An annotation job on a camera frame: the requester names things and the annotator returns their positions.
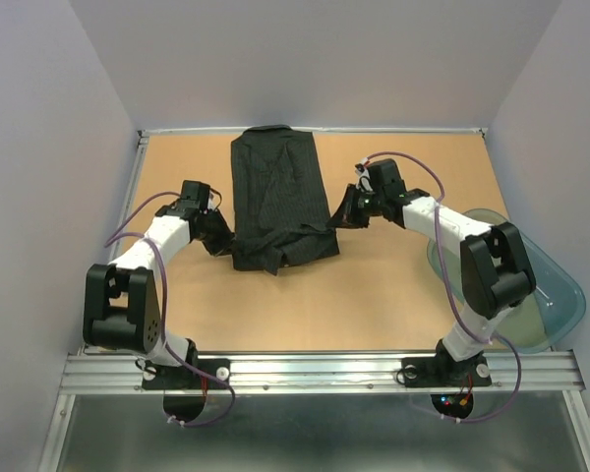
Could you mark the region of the black pinstriped long sleeve shirt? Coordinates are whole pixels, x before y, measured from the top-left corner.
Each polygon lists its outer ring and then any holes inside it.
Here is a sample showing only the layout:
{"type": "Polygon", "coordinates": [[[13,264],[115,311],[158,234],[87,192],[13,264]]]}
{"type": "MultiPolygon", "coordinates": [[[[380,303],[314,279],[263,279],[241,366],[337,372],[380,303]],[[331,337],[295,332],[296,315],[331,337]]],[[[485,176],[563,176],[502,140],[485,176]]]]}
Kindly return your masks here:
{"type": "Polygon", "coordinates": [[[339,254],[312,133],[250,128],[231,143],[231,173],[235,269],[276,275],[339,254]]]}

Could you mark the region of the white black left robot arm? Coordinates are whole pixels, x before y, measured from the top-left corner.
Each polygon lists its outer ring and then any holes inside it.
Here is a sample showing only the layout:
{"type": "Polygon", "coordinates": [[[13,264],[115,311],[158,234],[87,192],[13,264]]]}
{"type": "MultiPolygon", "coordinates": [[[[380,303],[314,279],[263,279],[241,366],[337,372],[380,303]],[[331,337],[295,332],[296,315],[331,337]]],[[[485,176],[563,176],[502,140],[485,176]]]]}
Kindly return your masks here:
{"type": "Polygon", "coordinates": [[[127,251],[89,268],[83,339],[90,346],[131,352],[152,372],[165,368],[169,380],[187,387],[214,376],[198,368],[194,341],[166,326],[166,265],[193,242],[214,257],[228,255],[235,235],[220,212],[222,196],[210,185],[185,180],[169,195],[174,201],[155,213],[146,231],[129,232],[123,222],[108,238],[107,245],[133,238],[127,251]]]}

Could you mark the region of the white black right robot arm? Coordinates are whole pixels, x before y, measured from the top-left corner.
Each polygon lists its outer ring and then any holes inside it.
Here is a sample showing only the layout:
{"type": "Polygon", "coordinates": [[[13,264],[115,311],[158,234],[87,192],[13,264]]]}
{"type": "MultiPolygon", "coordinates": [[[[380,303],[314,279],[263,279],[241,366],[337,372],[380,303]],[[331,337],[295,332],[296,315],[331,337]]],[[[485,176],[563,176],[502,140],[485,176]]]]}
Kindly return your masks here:
{"type": "Polygon", "coordinates": [[[519,230],[490,225],[443,205],[441,197],[408,189],[396,152],[378,152],[356,164],[358,181],[346,188],[328,227],[361,229],[381,216],[433,240],[440,254],[460,262],[463,305],[453,307],[455,323],[431,358],[405,360],[408,387],[456,386],[477,375],[485,346],[499,325],[536,289],[536,278],[519,230]]]}

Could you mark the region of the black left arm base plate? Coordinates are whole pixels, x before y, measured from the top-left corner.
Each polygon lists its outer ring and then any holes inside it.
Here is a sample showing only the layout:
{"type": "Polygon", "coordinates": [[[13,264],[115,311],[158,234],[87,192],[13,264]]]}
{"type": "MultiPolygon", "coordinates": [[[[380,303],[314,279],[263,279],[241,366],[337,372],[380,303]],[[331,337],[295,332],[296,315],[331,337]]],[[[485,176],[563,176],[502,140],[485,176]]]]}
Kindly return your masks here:
{"type": "MultiPolygon", "coordinates": [[[[144,390],[199,390],[202,388],[202,381],[199,375],[193,374],[183,366],[170,367],[158,366],[151,361],[136,361],[143,373],[142,389],[144,390]]],[[[226,358],[203,358],[198,359],[197,368],[214,377],[221,368],[230,370],[231,362],[226,358]]]]}

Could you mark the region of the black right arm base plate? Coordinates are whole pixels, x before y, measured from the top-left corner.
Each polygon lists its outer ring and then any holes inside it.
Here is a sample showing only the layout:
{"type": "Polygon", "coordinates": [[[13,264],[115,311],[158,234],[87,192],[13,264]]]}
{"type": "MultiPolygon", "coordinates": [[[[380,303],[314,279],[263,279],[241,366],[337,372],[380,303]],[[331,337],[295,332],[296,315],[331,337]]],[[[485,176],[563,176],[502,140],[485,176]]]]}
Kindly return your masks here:
{"type": "Polygon", "coordinates": [[[461,388],[491,386],[487,360],[482,355],[455,362],[444,356],[407,357],[401,360],[396,380],[407,388],[461,388]]]}

